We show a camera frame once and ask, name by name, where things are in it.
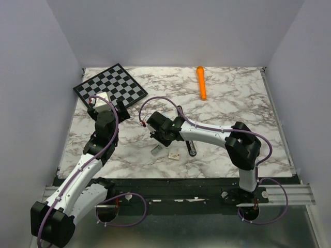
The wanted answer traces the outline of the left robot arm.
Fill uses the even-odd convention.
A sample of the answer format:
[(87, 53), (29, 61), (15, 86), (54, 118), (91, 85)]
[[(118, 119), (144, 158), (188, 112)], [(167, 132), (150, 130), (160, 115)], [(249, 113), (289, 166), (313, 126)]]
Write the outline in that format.
[(125, 105), (91, 96), (93, 106), (88, 114), (95, 121), (95, 131), (86, 143), (83, 154), (70, 175), (45, 201), (36, 201), (30, 212), (31, 233), (37, 247), (46, 242), (49, 247), (65, 247), (76, 225), (99, 202), (109, 204), (115, 192), (101, 182), (88, 186), (111, 157), (118, 144), (119, 124), (130, 118)]

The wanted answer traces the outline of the white staples box sleeve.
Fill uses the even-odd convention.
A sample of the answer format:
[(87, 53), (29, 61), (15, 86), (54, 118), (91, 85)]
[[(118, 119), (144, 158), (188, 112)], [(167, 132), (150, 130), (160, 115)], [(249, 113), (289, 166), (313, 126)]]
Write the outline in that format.
[(171, 160), (179, 161), (180, 160), (180, 154), (170, 152), (169, 155), (168, 155), (168, 158), (171, 159)]

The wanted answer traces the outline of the black stapler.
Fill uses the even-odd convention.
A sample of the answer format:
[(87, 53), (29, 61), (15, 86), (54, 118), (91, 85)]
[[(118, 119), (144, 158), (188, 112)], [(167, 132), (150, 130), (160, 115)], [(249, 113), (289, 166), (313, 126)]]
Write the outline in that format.
[[(183, 115), (182, 107), (180, 105), (178, 105), (177, 107), (178, 107), (178, 111), (177, 111), (178, 116), (182, 116)], [(185, 143), (186, 143), (189, 155), (191, 157), (195, 157), (197, 155), (197, 150), (195, 148), (193, 141), (185, 141)]]

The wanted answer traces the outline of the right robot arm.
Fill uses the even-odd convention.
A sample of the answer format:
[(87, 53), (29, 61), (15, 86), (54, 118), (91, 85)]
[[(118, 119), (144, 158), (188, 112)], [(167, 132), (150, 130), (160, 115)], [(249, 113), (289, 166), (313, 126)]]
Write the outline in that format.
[(261, 142), (242, 122), (231, 127), (191, 124), (184, 117), (174, 120), (154, 112), (145, 122), (151, 137), (168, 147), (173, 141), (198, 141), (224, 148), (239, 171), (238, 197), (250, 202), (257, 196), (258, 177), (255, 162), (260, 155)]

